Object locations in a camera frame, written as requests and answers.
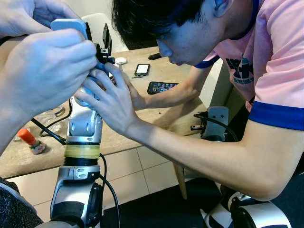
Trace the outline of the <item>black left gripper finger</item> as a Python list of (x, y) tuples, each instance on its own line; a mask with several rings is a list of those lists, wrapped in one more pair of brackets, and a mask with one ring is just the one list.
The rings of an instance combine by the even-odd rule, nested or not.
[(109, 33), (108, 24), (104, 25), (104, 32), (102, 34), (102, 41), (104, 42), (104, 47), (102, 48), (102, 56), (108, 58), (112, 53), (112, 38)]

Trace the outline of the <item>pink-shirted person's left hand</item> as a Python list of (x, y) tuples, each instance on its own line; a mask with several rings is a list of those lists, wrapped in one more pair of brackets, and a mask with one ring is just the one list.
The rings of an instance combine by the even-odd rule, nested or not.
[(104, 88), (88, 78), (83, 82), (83, 88), (89, 89), (93, 95), (76, 91), (74, 96), (93, 107), (105, 124), (116, 133), (139, 142), (145, 133), (142, 128), (143, 121), (135, 114), (131, 100), (130, 79), (115, 65), (105, 64), (104, 67), (106, 72), (99, 69), (90, 72)]

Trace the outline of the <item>pink-shirted person's right hand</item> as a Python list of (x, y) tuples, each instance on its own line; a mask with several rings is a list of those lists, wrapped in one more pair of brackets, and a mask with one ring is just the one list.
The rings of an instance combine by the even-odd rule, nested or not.
[(135, 86), (131, 83), (131, 80), (127, 78), (126, 74), (123, 74), (123, 77), (124, 83), (128, 86), (134, 110), (139, 111), (141, 109), (147, 109), (148, 107), (145, 97), (141, 96)]

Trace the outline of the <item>grey-shorts person's right hand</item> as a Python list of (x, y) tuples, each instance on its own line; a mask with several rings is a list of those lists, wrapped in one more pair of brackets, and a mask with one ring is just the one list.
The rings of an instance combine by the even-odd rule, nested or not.
[(97, 65), (94, 44), (67, 29), (35, 33), (1, 45), (1, 121), (23, 124), (55, 108)]

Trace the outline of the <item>grey-shorts person's left hand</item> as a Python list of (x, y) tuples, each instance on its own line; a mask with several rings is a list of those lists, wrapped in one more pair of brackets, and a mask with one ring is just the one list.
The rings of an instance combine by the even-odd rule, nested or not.
[(50, 32), (58, 18), (79, 18), (61, 0), (2, 0), (0, 2), (0, 36), (19, 37)]

